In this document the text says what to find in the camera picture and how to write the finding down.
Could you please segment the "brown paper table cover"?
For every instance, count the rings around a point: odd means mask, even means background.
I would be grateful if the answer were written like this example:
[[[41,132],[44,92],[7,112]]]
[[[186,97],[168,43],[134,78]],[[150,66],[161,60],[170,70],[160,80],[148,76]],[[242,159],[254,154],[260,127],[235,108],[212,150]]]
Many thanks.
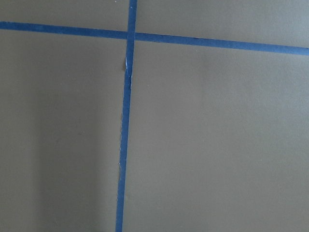
[[[3,232],[306,232],[306,0],[3,0]]]

